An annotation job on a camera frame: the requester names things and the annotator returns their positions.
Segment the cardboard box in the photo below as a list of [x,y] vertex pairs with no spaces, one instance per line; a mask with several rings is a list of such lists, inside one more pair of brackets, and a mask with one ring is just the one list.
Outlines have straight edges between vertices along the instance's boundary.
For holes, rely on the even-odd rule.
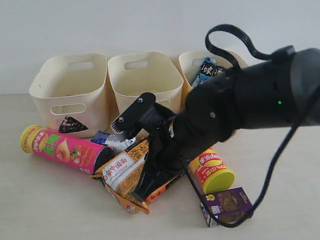
[[240,219],[252,204],[242,187],[201,195],[200,208],[208,227],[217,225],[212,215],[224,223],[234,223]]

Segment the beige table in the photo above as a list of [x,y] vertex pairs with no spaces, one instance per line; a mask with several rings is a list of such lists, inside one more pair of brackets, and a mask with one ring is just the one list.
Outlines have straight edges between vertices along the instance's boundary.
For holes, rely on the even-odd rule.
[[[301,128],[282,155],[252,219],[234,229],[208,228],[183,177],[131,215],[85,173],[27,154],[25,127],[43,124],[27,95],[0,96],[0,240],[315,240],[320,237],[320,127]],[[251,201],[287,129],[242,130],[215,150],[236,172]]]

